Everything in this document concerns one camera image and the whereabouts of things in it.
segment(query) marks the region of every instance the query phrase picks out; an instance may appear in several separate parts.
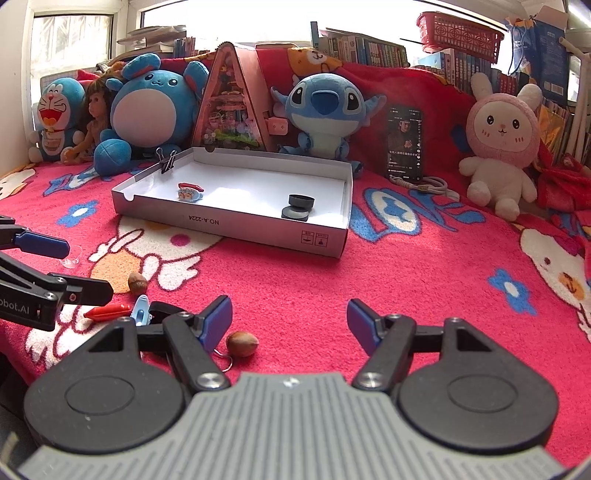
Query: pink blanket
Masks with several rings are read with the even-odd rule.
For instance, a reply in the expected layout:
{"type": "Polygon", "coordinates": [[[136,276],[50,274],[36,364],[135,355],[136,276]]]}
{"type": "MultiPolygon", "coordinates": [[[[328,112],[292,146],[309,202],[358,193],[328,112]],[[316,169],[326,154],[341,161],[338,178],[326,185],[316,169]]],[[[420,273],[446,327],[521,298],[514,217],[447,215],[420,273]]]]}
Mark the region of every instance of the pink blanket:
{"type": "MultiPolygon", "coordinates": [[[[254,357],[229,372],[233,381],[241,371],[340,371],[351,380],[366,361],[346,326],[354,297],[427,325],[463,317],[555,386],[560,413],[550,452],[566,465],[591,453],[591,290],[580,245],[563,229],[527,215],[508,224],[367,172],[355,183],[339,261],[120,218],[111,188],[127,177],[52,165],[4,179],[2,215],[83,250],[74,270],[11,255],[41,271],[105,278],[125,303],[134,302],[131,271],[150,281],[150,300],[192,312],[229,295],[232,330],[260,341],[254,357]]],[[[66,306],[49,333],[0,321],[0,351],[31,382],[101,328],[83,317],[89,309],[66,306]]],[[[419,355],[415,366],[432,360],[419,355]]]]}

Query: pink triangular toy house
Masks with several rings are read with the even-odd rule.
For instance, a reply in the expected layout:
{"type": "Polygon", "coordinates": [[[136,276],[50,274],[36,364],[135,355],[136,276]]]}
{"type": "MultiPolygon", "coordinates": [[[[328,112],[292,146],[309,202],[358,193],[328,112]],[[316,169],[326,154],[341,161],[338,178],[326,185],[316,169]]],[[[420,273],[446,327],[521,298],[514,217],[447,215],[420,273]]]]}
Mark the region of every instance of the pink triangular toy house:
{"type": "Polygon", "coordinates": [[[194,147],[273,151],[271,95],[254,48],[222,43],[203,94],[194,147]]]}

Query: small plastic cup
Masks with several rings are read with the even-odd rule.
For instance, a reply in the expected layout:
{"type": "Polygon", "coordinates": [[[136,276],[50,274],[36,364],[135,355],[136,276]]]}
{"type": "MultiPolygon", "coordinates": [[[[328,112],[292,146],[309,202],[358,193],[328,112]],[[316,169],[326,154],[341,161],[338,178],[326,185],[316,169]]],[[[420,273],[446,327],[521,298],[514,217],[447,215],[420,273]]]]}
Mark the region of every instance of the small plastic cup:
{"type": "Polygon", "coordinates": [[[66,258],[60,259],[60,263],[66,268],[74,268],[80,261],[80,255],[82,254],[82,247],[74,245],[70,247],[70,254],[66,258]]]}

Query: blue gripper pad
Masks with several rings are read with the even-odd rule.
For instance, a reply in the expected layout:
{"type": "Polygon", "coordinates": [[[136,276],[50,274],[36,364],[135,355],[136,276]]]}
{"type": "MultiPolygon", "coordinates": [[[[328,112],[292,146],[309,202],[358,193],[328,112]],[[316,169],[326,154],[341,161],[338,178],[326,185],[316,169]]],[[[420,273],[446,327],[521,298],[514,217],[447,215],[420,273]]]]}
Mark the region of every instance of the blue gripper pad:
{"type": "Polygon", "coordinates": [[[14,245],[28,254],[51,258],[66,258],[70,245],[65,240],[35,232],[23,232],[14,236],[14,245]]]}
{"type": "Polygon", "coordinates": [[[232,301],[226,297],[203,321],[199,342],[208,353],[213,352],[232,324],[232,301]]]}
{"type": "Polygon", "coordinates": [[[347,326],[365,353],[371,356],[381,342],[375,321],[352,300],[347,305],[347,326]]]}

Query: white window frame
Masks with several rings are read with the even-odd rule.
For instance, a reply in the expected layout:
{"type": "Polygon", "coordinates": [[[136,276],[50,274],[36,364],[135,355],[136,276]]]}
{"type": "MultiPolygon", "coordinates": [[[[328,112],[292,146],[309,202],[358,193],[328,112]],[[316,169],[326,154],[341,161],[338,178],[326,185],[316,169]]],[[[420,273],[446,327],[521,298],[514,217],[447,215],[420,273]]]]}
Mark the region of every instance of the white window frame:
{"type": "Polygon", "coordinates": [[[25,25],[22,38],[21,78],[22,117],[25,132],[34,130],[33,106],[31,104],[31,40],[33,35],[33,19],[39,15],[113,15],[111,35],[111,55],[117,56],[125,48],[117,43],[127,32],[128,1],[127,0],[94,0],[92,5],[85,0],[29,0],[25,14],[25,25]]]}
{"type": "Polygon", "coordinates": [[[179,0],[129,0],[127,13],[127,31],[131,32],[141,26],[142,13],[156,7],[178,3],[179,0]]]}

